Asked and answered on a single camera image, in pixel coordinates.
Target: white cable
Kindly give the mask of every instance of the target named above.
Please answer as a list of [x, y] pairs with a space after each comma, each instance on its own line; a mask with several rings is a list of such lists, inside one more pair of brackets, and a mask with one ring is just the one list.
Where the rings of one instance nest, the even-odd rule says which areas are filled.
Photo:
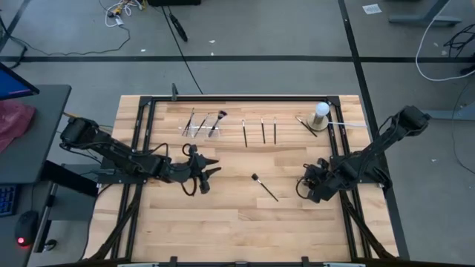
[[328, 122], [328, 123], [334, 124], [334, 125], [346, 125], [346, 126], [365, 127], [366, 128], [366, 125], [356, 124], [356, 123], [346, 123], [346, 122]]
[[[107, 8], [107, 10], [105, 11], [105, 20], [104, 20], [105, 26], [107, 26], [107, 27], [116, 27], [116, 26], [118, 25], [117, 23], [116, 23], [116, 24], [113, 24], [113, 25], [109, 25], [109, 24], [107, 23], [107, 18], [108, 18], [109, 10], [111, 10], [112, 7], [116, 7], [116, 6], [120, 5], [120, 4], [122, 4], [122, 0], [120, 0], [117, 4], [113, 4], [113, 5], [111, 5], [110, 7]], [[136, 5], [136, 4], [133, 4], [133, 3], [131, 3], [131, 2], [128, 2], [127, 4], [125, 4], [125, 6], [124, 6], [123, 9], [125, 10], [125, 14], [127, 14], [127, 16], [132, 15], [132, 10], [131, 10], [131, 8], [130, 8], [129, 6], [136, 7], [137, 5]]]
[[444, 78], [444, 79], [433, 79], [433, 78], [429, 78], [427, 77], [426, 75], [424, 75], [421, 71], [421, 68], [419, 67], [419, 63], [417, 62], [417, 59], [419, 58], [419, 53], [421, 53], [421, 48], [422, 48], [422, 44], [424, 43], [424, 39], [425, 39], [425, 35], [428, 33], [429, 31], [429, 28], [430, 26], [432, 26], [432, 24], [436, 21], [437, 17], [440, 15], [440, 13], [442, 13], [442, 11], [444, 11], [444, 9], [448, 6], [448, 4], [451, 2], [451, 0], [449, 0], [447, 2], [447, 4], [445, 4], [445, 6], [437, 13], [437, 15], [435, 15], [432, 19], [432, 21], [429, 23], [429, 26], [427, 26], [427, 29], [425, 29], [425, 32], [424, 32], [424, 35], [422, 36], [422, 40], [421, 40], [421, 43], [419, 44], [419, 49], [417, 50], [417, 54], [416, 54], [416, 66], [417, 66], [417, 70], [419, 71], [419, 73], [422, 75], [422, 77], [428, 79], [429, 81], [432, 81], [432, 82], [445, 82], [445, 81], [450, 81], [452, 79], [462, 79], [462, 78], [465, 78], [465, 77], [468, 77], [472, 74], [475, 73], [475, 70], [470, 72], [470, 73], [467, 73], [463, 76], [456, 76], [456, 77], [448, 77], [448, 78]]

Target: pink cloth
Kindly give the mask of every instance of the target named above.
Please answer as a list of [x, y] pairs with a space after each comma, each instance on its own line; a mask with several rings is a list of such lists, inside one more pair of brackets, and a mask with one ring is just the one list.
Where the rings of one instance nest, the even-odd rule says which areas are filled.
[[15, 100], [0, 101], [0, 152], [28, 129], [35, 108]]

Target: computer mouse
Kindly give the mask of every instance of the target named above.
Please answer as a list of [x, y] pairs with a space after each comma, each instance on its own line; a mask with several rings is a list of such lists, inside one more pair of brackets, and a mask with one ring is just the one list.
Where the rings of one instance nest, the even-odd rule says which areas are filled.
[[15, 225], [15, 239], [20, 246], [28, 246], [35, 242], [38, 224], [38, 212], [27, 211], [20, 215]]

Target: black metal frame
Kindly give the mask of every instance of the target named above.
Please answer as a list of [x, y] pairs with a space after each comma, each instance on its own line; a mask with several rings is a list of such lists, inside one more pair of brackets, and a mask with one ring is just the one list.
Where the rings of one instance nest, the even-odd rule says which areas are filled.
[[[328, 102], [329, 104], [334, 106], [338, 122], [344, 122], [343, 121], [343, 114], [342, 114], [341, 106], [340, 106], [340, 99], [339, 99], [338, 96], [178, 96], [177, 100], [180, 101], [180, 102], [194, 102], [194, 101], [207, 101], [207, 102], [212, 102], [212, 101], [233, 101], [233, 102], [239, 102], [239, 101]], [[137, 111], [137, 119], [136, 119], [135, 128], [134, 128], [134, 137], [132, 139], [132, 145], [131, 145], [131, 147], [133, 149], [137, 149], [139, 136], [140, 136], [140, 128], [142, 126], [143, 113], [145, 111], [146, 106], [149, 106], [150, 108], [148, 109], [148, 120], [147, 120], [147, 125], [145, 127], [145, 137], [144, 137], [144, 143], [143, 143], [142, 149], [144, 151], [149, 149], [151, 130], [152, 130], [152, 125], [153, 125], [153, 121], [154, 121], [155, 106], [158, 102], [161, 102], [161, 101], [171, 102], [171, 101], [174, 101], [174, 100], [172, 99], [172, 96], [141, 96], [140, 97], [139, 108], [138, 108], [138, 111]], [[328, 118], [329, 118], [329, 121], [332, 121], [331, 113], [329, 113]], [[344, 125], [339, 125], [339, 132], [340, 132], [340, 135], [341, 135], [344, 154], [348, 154], [350, 152], [350, 146], [348, 145], [348, 139], [347, 139], [347, 134], [346, 134]], [[330, 146], [331, 146], [331, 149], [332, 149], [332, 155], [333, 156], [338, 156], [338, 146], [336, 144], [335, 131], [334, 131], [334, 128], [333, 128], [332, 124], [329, 124], [328, 133], [330, 135]], [[134, 197], [138, 196], [139, 201], [140, 201], [140, 196], [141, 196], [141, 193], [142, 193], [142, 189], [143, 189], [143, 185], [137, 185], [135, 193], [134, 193]], [[119, 207], [119, 217], [117, 218], [118, 222], [122, 219], [122, 216], [125, 213], [125, 208], [126, 208], [126, 203], [127, 203], [129, 191], [130, 191], [130, 185], [124, 185], [124, 190], [122, 191], [122, 198], [121, 198], [121, 203], [120, 203], [120, 207]], [[355, 207], [356, 207], [356, 210], [358, 212], [358, 215], [363, 217], [363, 212], [362, 212], [362, 208], [361, 208], [361, 200], [360, 200], [357, 188], [352, 190], [352, 197], [353, 197], [353, 202], [355, 203]], [[343, 205], [341, 207], [341, 210], [343, 212], [345, 231], [346, 231], [347, 239], [348, 239], [348, 249], [350, 251], [350, 257], [353, 260], [353, 259], [356, 259], [358, 257], [358, 252], [356, 251], [356, 243], [355, 243], [355, 237], [354, 237], [354, 233], [353, 233], [351, 217], [348, 214], [347, 210], [344, 209]], [[131, 218], [131, 225], [130, 225], [129, 232], [128, 232], [128, 240], [127, 240], [126, 253], [125, 253], [125, 258], [128, 259], [128, 260], [131, 259], [132, 251], [133, 251], [133, 247], [134, 247], [134, 238], [135, 238], [135, 230], [136, 230], [136, 227], [137, 227], [137, 218], [138, 218], [138, 211]], [[361, 240], [363, 241], [364, 257], [371, 258], [370, 245], [369, 245], [368, 241], [364, 238], [362, 233], [361, 233]], [[119, 242], [120, 242], [120, 239], [118, 238], [116, 243], [114, 244], [113, 251], [112, 251], [112, 254], [111, 254], [111, 259], [117, 258], [117, 254], [118, 254], [118, 251], [119, 251]], [[272, 264], [282, 265], [282, 266], [291, 266], [291, 265], [301, 266], [302, 265], [302, 263], [272, 263]]]
[[[344, 122], [343, 120], [343, 113], [340, 106], [340, 99], [338, 96], [179, 96], [180, 101], [302, 101], [302, 102], [327, 102], [334, 106], [336, 117], [338, 122]], [[143, 143], [143, 150], [148, 150], [150, 144], [150, 136], [151, 136], [151, 129], [154, 120], [154, 111], [155, 105], [159, 101], [176, 101], [177, 96], [142, 96], [139, 102], [139, 108], [137, 112], [137, 119], [135, 123], [134, 129], [134, 136], [132, 139], [132, 148], [137, 149], [138, 140], [140, 135], [140, 128], [142, 125], [143, 120], [143, 112], [145, 110], [145, 106], [149, 105], [150, 108], [148, 110], [148, 120], [147, 125], [145, 128], [145, 139]], [[328, 115], [328, 119], [332, 121], [332, 114], [331, 112]], [[341, 142], [343, 146], [344, 154], [348, 154], [350, 152], [350, 146], [348, 144], [347, 132], [344, 125], [338, 126]], [[332, 156], [338, 156], [338, 146], [336, 143], [335, 137], [335, 129], [333, 124], [329, 124], [328, 126], [328, 134], [330, 137], [330, 147], [332, 150]], [[109, 235], [105, 244], [101, 246], [99, 251], [93, 255], [88, 260], [82, 260], [77, 263], [66, 263], [55, 265], [55, 267], [73, 267], [73, 266], [97, 266], [97, 267], [112, 267], [117, 266], [119, 263], [131, 263], [132, 252], [134, 247], [134, 238], [135, 238], [135, 231], [137, 228], [137, 219], [138, 219], [138, 212], [140, 209], [140, 198], [142, 195], [143, 184], [137, 184], [136, 190], [134, 192], [134, 197], [132, 199], [131, 204], [127, 207], [127, 200], [128, 194], [130, 191], [130, 185], [124, 184], [124, 190], [122, 191], [122, 198], [121, 204], [119, 209], [119, 218], [117, 220], [117, 225], [114, 230]], [[371, 257], [370, 252], [370, 245], [368, 240], [365, 239], [365, 236], [372, 240], [372, 244], [374, 245], [381, 245], [378, 244], [376, 238], [371, 233], [370, 229], [364, 224], [363, 219], [363, 211], [361, 208], [361, 200], [359, 198], [358, 189], [355, 188], [352, 190], [352, 198], [355, 208], [351, 207], [348, 208], [351, 203], [349, 202], [349, 197], [346, 191], [340, 191], [340, 200], [341, 200], [341, 210], [344, 216], [344, 224], [345, 224], [345, 231], [347, 234], [348, 239], [348, 249], [350, 252], [351, 263], [355, 264], [365, 264], [366, 266], [374, 266], [374, 267], [402, 267], [402, 266], [438, 266], [438, 267], [448, 267], [448, 266], [465, 266], [465, 265], [454, 265], [454, 264], [446, 264], [446, 263], [426, 263], [426, 262], [413, 262], [409, 260], [402, 260], [398, 259], [373, 259]], [[363, 251], [364, 257], [358, 257], [358, 252], [356, 251], [356, 243], [355, 237], [353, 233], [353, 227], [351, 218], [353, 218], [356, 222], [356, 225], [360, 229], [361, 240], [363, 242]], [[122, 230], [125, 224], [128, 222], [128, 219], [131, 220], [130, 228], [128, 232], [128, 239], [127, 239], [127, 246], [125, 251], [125, 256], [118, 258], [118, 251], [119, 251], [119, 239], [122, 234]], [[108, 253], [109, 249], [113, 250], [111, 253], [111, 258], [105, 260], [105, 256]], [[311, 263], [308, 257], [302, 257], [301, 262], [296, 263], [179, 263], [177, 257], [172, 256], [170, 257], [169, 262], [162, 262], [158, 263], [159, 266], [168, 266], [168, 267], [200, 267], [200, 266], [214, 266], [214, 267], [222, 267], [222, 266], [282, 266], [282, 267], [292, 267], [292, 266], [303, 266], [303, 267], [310, 267], [310, 266], [330, 266], [328, 263]]]

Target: wire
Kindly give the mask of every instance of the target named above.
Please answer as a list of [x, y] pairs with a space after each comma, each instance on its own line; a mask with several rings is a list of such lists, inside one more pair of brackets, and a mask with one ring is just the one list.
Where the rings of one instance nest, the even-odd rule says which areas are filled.
[[300, 198], [302, 198], [302, 199], [304, 199], [304, 200], [308, 200], [308, 199], [309, 199], [308, 197], [302, 196], [302, 195], [300, 194], [300, 192], [298, 191], [298, 185], [300, 185], [300, 183], [302, 182], [303, 179], [305, 179], [305, 177], [302, 177], [302, 178], [300, 178], [300, 179], [298, 180], [297, 185], [295, 186], [295, 192], [297, 192], [297, 195], [298, 195]]
[[462, 166], [465, 170], [470, 171], [472, 174], [475, 174], [475, 171], [467, 167], [465, 164], [463, 164], [462, 160], [460, 160], [459, 155], [457, 154], [457, 149], [456, 149], [456, 140], [455, 140], [455, 125], [454, 125], [454, 117], [455, 117], [455, 110], [457, 109], [457, 105], [459, 104], [460, 98], [462, 97], [463, 93], [468, 89], [468, 85], [470, 84], [472, 78], [468, 80], [467, 84], [464, 86], [462, 89], [462, 92], [460, 92], [459, 96], [457, 97], [457, 100], [455, 101], [455, 105], [453, 105], [453, 110], [452, 110], [452, 144], [453, 144], [453, 155], [455, 156], [455, 159], [459, 163], [460, 166]]
[[86, 152], [88, 152], [89, 155], [91, 155], [94, 159], [97, 159], [97, 156], [94, 156], [94, 155], [89, 151], [89, 149], [86, 149]]
[[18, 59], [16, 60], [16, 62], [15, 62], [12, 66], [8, 67], [8, 68], [10, 68], [11, 70], [13, 70], [13, 69], [15, 69], [16, 67], [18, 67], [18, 66], [22, 63], [22, 60], [23, 60], [23, 58], [24, 58], [24, 55], [26, 54], [26, 52], [28, 51], [28, 49], [27, 49], [27, 47], [26, 47], [24, 44], [22, 44], [22, 43], [16, 41], [14, 38], [12, 38], [12, 35], [11, 35], [10, 32], [8, 31], [7, 27], [5, 26], [5, 23], [3, 22], [3, 19], [1, 19], [1, 16], [0, 16], [0, 25], [1, 25], [1, 28], [4, 30], [5, 36], [6, 36], [7, 38], [12, 39], [12, 41], [14, 41], [16, 44], [18, 44], [18, 45], [20, 45], [20, 46], [23, 47], [22, 52], [20, 53], [20, 56], [18, 57]]
[[93, 161], [95, 161], [95, 162], [97, 162], [97, 163], [99, 163], [99, 164], [102, 164], [99, 160], [93, 158], [92, 156], [89, 156], [89, 155], [86, 155], [86, 154], [83, 154], [83, 153], [80, 153], [80, 152], [72, 151], [72, 150], [70, 150], [70, 149], [65, 148], [65, 147], [62, 146], [62, 145], [59, 145], [59, 147], [60, 147], [62, 150], [64, 150], [64, 151], [71, 152], [72, 154], [77, 154], [77, 155], [85, 156], [85, 157], [87, 157], [87, 158], [89, 158], [89, 159], [92, 159]]
[[191, 193], [188, 193], [188, 191], [186, 190], [185, 186], [184, 186], [184, 182], [181, 183], [181, 188], [183, 189], [183, 192], [185, 192], [185, 194], [188, 196], [188, 197], [194, 197], [194, 194], [196, 193], [196, 190], [197, 190], [197, 180], [196, 180], [196, 177], [193, 177], [193, 191]]
[[393, 116], [389, 116], [384, 122], [383, 124], [381, 124], [381, 126], [379, 126], [378, 128], [378, 134], [381, 132], [381, 129], [383, 128], [384, 125], [386, 125], [387, 122], [389, 122], [390, 119], [392, 119]]
[[[96, 206], [97, 199], [98, 199], [99, 196], [102, 194], [102, 192], [104, 192], [105, 190], [107, 190], [107, 188], [110, 188], [111, 185], [112, 185], [112, 184], [106, 185], [106, 186], [97, 194], [96, 199], [94, 200], [94, 205], [93, 205], [93, 207]], [[86, 245], [84, 246], [84, 249], [82, 250], [82, 255], [81, 255], [81, 257], [77, 260], [78, 262], [84, 257], [84, 254], [86, 253], [86, 248], [88, 247], [87, 244], [89, 243], [89, 234], [90, 234], [90, 233], [89, 233], [89, 230], [91, 229], [91, 222], [92, 222], [93, 217], [94, 217], [94, 212], [91, 212], [91, 217], [90, 217], [90, 219], [89, 219], [89, 221], [88, 221], [88, 235], [87, 235], [87, 237], [86, 237], [86, 242], [85, 242]]]
[[104, 5], [102, 4], [101, 0], [97, 0], [99, 2], [99, 4], [101, 5], [102, 9], [106, 11], [106, 14], [107, 14], [107, 8], [104, 7]]
[[99, 193], [97, 193], [97, 197], [99, 197], [99, 196], [102, 194], [102, 192], [106, 191], [107, 188], [110, 188], [111, 185], [112, 185], [112, 184], [106, 185]]
[[[460, 55], [460, 53], [463, 51], [465, 46], [468, 45], [468, 43], [472, 42], [475, 39], [475, 33], [470, 31], [474, 26], [475, 26], [475, 24], [468, 25], [463, 30], [456, 33], [448, 42], [446, 42], [444, 44], [444, 47], [448, 46], [450, 48], [449, 51], [448, 51], [448, 57], [449, 58], [452, 57], [452, 50], [453, 49], [458, 51], [458, 53], [455, 55], [455, 58], [457, 58]], [[466, 39], [463, 42], [455, 42], [455, 40], [464, 33], [469, 34], [471, 36], [468, 37], [468, 39]]]
[[166, 13], [162, 12], [161, 10], [159, 10], [158, 8], [156, 7], [152, 7], [153, 9], [155, 9], [158, 13], [161, 13], [162, 15], [165, 15], [165, 16], [168, 16], [170, 17], [169, 15], [167, 15]]
[[32, 47], [30, 44], [28, 44], [27, 42], [25, 42], [25, 41], [23, 41], [23, 40], [21, 40], [21, 39], [18, 39], [18, 38], [13, 37], [13, 36], [10, 36], [10, 38], [15, 39], [15, 40], [17, 40], [18, 42], [21, 42], [22, 44], [26, 45], [26, 46], [29, 47], [30, 49], [35, 50], [35, 51], [38, 51], [38, 52], [40, 52], [40, 53], [42, 53], [43, 55], [46, 55], [46, 56], [52, 56], [52, 55], [62, 55], [62, 56], [80, 55], [80, 56], [85, 56], [85, 55], [89, 55], [89, 54], [92, 54], [92, 53], [93, 53], [93, 54], [102, 54], [102, 53], [114, 52], [114, 51], [118, 51], [118, 50], [122, 49], [122, 47], [123, 47], [128, 41], [130, 41], [130, 39], [131, 39], [131, 31], [130, 31], [128, 28], [123, 27], [122, 25], [120, 25], [119, 28], [121, 28], [121, 29], [127, 31], [127, 39], [126, 39], [118, 48], [107, 49], [107, 50], [104, 50], [104, 51], [88, 51], [88, 52], [84, 52], [84, 53], [80, 53], [80, 52], [69, 52], [69, 53], [53, 52], [53, 53], [46, 53], [46, 52], [44, 52], [43, 50], [40, 50], [40, 49], [38, 49], [38, 48]]
[[130, 8], [130, 6], [132, 7], [136, 7], [137, 5], [132, 3], [130, 0], [120, 0], [117, 4], [113, 4], [111, 5], [110, 7], [108, 7], [106, 10], [105, 10], [105, 18], [104, 18], [104, 23], [105, 23], [105, 26], [107, 27], [116, 27], [116, 26], [120, 26], [118, 23], [116, 24], [113, 24], [113, 25], [110, 25], [107, 23], [107, 19], [109, 18], [109, 13], [110, 13], [110, 10], [112, 9], [112, 7], [116, 7], [116, 6], [120, 6], [124, 4], [124, 7], [123, 7], [123, 10], [125, 11], [125, 14], [127, 14], [127, 16], [131, 16], [132, 15], [132, 10]]
[[165, 12], [165, 8], [164, 8], [163, 6], [162, 6], [161, 8], [162, 8], [162, 11], [163, 11], [162, 14], [163, 14], [163, 16], [165, 17], [165, 20], [166, 20], [166, 24], [168, 25], [168, 28], [170, 28], [170, 32], [171, 32], [171, 34], [172, 34], [172, 36], [173, 36], [173, 39], [175, 40], [175, 43], [177, 44], [178, 50], [180, 51], [181, 58], [183, 59], [183, 62], [185, 62], [186, 68], [188, 68], [188, 72], [190, 73], [191, 77], [193, 78], [193, 82], [196, 84], [196, 87], [198, 88], [198, 90], [200, 91], [201, 94], [204, 94], [204, 93], [203, 93], [203, 90], [201, 90], [201, 87], [198, 85], [198, 82], [196, 81], [196, 79], [195, 79], [195, 77], [194, 77], [194, 75], [193, 75], [193, 72], [192, 72], [191, 69], [190, 69], [190, 66], [188, 66], [188, 62], [186, 61], [186, 58], [185, 58], [185, 56], [183, 55], [183, 51], [181, 50], [180, 43], [178, 43], [177, 37], [175, 36], [175, 32], [174, 32], [173, 29], [171, 28], [170, 22], [168, 21], [168, 16], [170, 16], [170, 15], [167, 16], [167, 15], [165, 14], [166, 12]]
[[426, 75], [423, 74], [423, 72], [421, 71], [421, 68], [419, 67], [419, 62], [418, 62], [418, 58], [419, 58], [419, 54], [421, 53], [421, 49], [422, 49], [422, 44], [424, 43], [424, 39], [425, 39], [425, 36], [427, 35], [428, 31], [429, 31], [429, 28], [430, 26], [432, 26], [432, 24], [436, 21], [437, 17], [440, 15], [440, 13], [442, 13], [442, 11], [444, 11], [444, 9], [448, 6], [448, 4], [451, 2], [451, 0], [449, 0], [447, 2], [447, 4], [445, 4], [445, 6], [433, 17], [432, 21], [429, 23], [429, 25], [427, 26], [427, 29], [425, 29], [425, 32], [424, 32], [424, 35], [422, 35], [422, 39], [421, 39], [421, 43], [419, 44], [419, 49], [417, 50], [417, 54], [416, 54], [416, 67], [417, 67], [417, 70], [419, 71], [419, 73], [422, 75], [422, 77], [428, 79], [429, 81], [432, 81], [432, 82], [445, 82], [445, 81], [450, 81], [450, 80], [453, 80], [453, 79], [462, 79], [462, 78], [465, 78], [465, 77], [468, 77], [472, 74], [475, 73], [475, 70], [471, 71], [470, 73], [467, 73], [465, 75], [462, 75], [462, 76], [455, 76], [455, 77], [448, 77], [448, 78], [444, 78], [444, 79], [433, 79], [433, 78], [430, 78], [430, 77], [427, 77]]

